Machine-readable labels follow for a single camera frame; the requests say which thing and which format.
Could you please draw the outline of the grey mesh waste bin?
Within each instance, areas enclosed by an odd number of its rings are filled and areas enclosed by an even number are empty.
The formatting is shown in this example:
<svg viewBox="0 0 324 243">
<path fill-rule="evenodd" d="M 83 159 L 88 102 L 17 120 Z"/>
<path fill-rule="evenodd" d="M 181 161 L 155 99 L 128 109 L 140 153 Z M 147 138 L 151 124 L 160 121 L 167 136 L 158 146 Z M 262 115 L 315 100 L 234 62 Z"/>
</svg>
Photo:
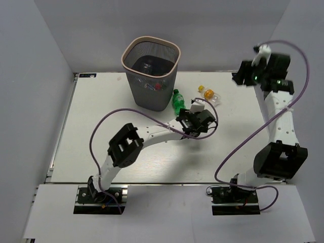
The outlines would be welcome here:
<svg viewBox="0 0 324 243">
<path fill-rule="evenodd" d="M 135 103 L 152 111 L 163 111 L 171 99 L 178 63 L 181 57 L 180 48 L 167 40 L 141 36 L 134 39 L 121 56 L 121 64 Z M 151 60 L 152 75 L 141 72 L 143 61 Z M 161 91 L 144 88 L 148 84 L 161 84 Z"/>
</svg>

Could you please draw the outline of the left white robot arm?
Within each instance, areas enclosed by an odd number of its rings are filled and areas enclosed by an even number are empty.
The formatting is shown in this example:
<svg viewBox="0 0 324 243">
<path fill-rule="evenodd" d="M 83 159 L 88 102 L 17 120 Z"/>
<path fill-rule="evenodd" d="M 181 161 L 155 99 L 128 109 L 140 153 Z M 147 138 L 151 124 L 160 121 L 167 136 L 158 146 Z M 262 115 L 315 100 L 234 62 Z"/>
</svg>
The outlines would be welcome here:
<svg viewBox="0 0 324 243">
<path fill-rule="evenodd" d="M 218 125 L 215 116 L 207 109 L 192 113 L 182 109 L 180 115 L 167 122 L 156 122 L 155 126 L 135 127 L 132 123 L 125 124 L 109 141 L 107 157 L 103 165 L 96 160 L 92 142 L 95 132 L 90 137 L 89 149 L 91 156 L 98 167 L 98 173 L 88 179 L 88 195 L 96 202 L 106 199 L 112 181 L 122 168 L 132 165 L 141 150 L 158 143 L 190 139 L 204 139 L 210 135 L 200 137 L 207 133 L 210 125 Z"/>
</svg>

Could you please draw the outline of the green soda bottle upper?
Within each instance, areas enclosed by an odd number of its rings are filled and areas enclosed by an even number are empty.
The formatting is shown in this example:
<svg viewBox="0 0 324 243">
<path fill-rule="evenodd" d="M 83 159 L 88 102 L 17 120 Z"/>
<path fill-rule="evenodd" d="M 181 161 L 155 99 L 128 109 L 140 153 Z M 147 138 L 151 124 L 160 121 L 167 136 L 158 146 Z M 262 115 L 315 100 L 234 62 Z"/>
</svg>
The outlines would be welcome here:
<svg viewBox="0 0 324 243">
<path fill-rule="evenodd" d="M 172 105 L 176 116 L 179 116 L 181 109 L 186 109 L 184 98 L 178 89 L 173 90 Z"/>
</svg>

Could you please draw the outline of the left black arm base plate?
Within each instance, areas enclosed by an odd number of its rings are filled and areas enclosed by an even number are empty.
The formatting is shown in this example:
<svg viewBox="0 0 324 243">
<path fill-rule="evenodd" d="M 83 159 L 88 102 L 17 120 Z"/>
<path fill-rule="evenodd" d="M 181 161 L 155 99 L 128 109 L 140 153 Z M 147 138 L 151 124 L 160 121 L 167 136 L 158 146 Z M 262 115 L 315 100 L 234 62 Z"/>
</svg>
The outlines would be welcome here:
<svg viewBox="0 0 324 243">
<path fill-rule="evenodd" d="M 114 184 L 108 192 L 115 196 L 123 213 L 127 202 L 128 186 Z M 73 213 L 76 215 L 120 215 L 114 199 L 104 193 L 100 193 L 97 199 L 93 199 L 85 185 L 77 189 Z"/>
</svg>

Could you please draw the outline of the orange cap juice bottle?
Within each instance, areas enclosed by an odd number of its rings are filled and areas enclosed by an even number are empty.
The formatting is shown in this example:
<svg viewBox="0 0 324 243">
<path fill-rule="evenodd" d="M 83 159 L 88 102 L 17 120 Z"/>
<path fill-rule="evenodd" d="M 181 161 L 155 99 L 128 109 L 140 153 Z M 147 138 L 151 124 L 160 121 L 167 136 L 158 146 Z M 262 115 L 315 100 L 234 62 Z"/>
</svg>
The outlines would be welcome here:
<svg viewBox="0 0 324 243">
<path fill-rule="evenodd" d="M 204 99 L 211 102 L 215 107 L 221 104 L 220 96 L 217 93 L 215 93 L 212 89 L 209 89 L 203 85 L 200 85 L 198 87 L 198 92 Z"/>
</svg>

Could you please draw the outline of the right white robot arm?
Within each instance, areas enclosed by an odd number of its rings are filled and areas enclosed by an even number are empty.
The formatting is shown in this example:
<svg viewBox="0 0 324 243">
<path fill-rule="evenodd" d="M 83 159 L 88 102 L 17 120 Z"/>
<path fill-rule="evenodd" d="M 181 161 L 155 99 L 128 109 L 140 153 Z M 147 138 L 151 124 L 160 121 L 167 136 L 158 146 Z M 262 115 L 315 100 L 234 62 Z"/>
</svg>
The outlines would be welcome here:
<svg viewBox="0 0 324 243">
<path fill-rule="evenodd" d="M 271 181 L 292 179 L 308 157 L 308 150 L 297 139 L 293 110 L 294 84 L 287 80 L 290 57 L 285 54 L 257 54 L 252 61 L 243 61 L 233 80 L 238 85 L 257 86 L 263 93 L 259 101 L 266 107 L 265 121 L 269 141 L 254 158 L 253 167 L 238 174 L 237 184 L 228 189 L 229 197 L 242 201 L 247 190 Z"/>
</svg>

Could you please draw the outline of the clear unlabelled plastic bottle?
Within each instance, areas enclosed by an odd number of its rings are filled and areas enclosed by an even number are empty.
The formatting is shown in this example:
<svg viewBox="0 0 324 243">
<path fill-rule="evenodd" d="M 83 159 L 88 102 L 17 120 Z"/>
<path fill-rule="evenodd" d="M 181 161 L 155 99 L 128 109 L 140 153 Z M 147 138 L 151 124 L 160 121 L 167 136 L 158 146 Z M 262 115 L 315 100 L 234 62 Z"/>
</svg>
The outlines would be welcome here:
<svg viewBox="0 0 324 243">
<path fill-rule="evenodd" d="M 142 66 L 141 66 L 141 72 L 148 74 L 148 75 L 152 75 L 153 67 L 154 67 L 154 65 L 152 64 L 151 60 L 143 61 Z"/>
</svg>

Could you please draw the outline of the red label cola bottle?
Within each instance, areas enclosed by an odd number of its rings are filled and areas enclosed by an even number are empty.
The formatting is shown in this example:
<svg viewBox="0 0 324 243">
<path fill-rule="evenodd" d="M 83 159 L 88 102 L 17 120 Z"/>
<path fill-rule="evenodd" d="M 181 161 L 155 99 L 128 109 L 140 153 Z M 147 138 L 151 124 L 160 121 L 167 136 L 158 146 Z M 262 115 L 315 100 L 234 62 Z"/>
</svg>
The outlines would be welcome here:
<svg viewBox="0 0 324 243">
<path fill-rule="evenodd" d="M 144 88 L 146 88 L 148 90 L 151 90 L 151 91 L 161 91 L 162 90 L 161 84 L 154 84 L 154 85 L 152 85 L 152 84 L 146 83 L 144 85 Z"/>
</svg>

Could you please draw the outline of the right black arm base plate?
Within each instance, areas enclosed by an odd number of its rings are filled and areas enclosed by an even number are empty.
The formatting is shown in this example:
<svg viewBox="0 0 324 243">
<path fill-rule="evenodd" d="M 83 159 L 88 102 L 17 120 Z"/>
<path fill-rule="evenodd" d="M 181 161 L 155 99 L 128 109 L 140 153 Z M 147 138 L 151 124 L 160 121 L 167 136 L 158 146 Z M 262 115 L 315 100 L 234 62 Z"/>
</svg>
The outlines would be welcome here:
<svg viewBox="0 0 324 243">
<path fill-rule="evenodd" d="M 256 191 L 244 191 L 237 187 L 212 185 L 206 188 L 211 197 L 213 216 L 260 215 Z"/>
</svg>

